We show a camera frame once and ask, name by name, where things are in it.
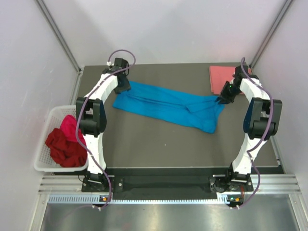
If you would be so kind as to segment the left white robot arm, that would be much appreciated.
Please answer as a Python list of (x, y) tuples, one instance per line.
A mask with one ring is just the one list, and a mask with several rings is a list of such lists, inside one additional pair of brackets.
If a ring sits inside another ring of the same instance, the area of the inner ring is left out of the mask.
[(82, 147), (88, 154), (82, 192), (107, 192), (112, 189), (103, 156), (103, 133), (107, 125), (104, 103), (112, 92), (120, 94), (131, 89), (128, 69), (128, 61), (123, 58), (107, 62), (107, 68), (93, 89), (76, 100), (77, 134), (82, 134), (85, 140)]

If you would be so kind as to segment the blue t shirt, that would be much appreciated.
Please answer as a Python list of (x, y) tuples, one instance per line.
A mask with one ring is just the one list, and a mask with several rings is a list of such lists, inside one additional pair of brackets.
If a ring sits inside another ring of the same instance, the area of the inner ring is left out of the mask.
[(113, 107), (173, 124), (214, 133), (223, 104), (216, 96), (197, 96), (158, 86), (130, 82), (131, 90), (119, 94)]

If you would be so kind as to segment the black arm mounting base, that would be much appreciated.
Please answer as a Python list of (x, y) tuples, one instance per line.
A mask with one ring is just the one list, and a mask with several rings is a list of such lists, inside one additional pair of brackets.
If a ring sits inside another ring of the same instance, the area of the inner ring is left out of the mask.
[(206, 199), (216, 193), (252, 192), (245, 185), (227, 184), (227, 168), (108, 168), (114, 199)]

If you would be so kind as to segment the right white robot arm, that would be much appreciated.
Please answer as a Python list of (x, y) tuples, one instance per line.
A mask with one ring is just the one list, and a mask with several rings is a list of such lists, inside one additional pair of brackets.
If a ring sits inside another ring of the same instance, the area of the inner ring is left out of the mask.
[(248, 70), (243, 58), (235, 68), (232, 81), (225, 83), (216, 99), (219, 104), (230, 104), (243, 93), (249, 102), (243, 121), (244, 141), (224, 179), (225, 186), (232, 191), (248, 183), (260, 149), (278, 131), (282, 111), (282, 101), (273, 99), (259, 78)]

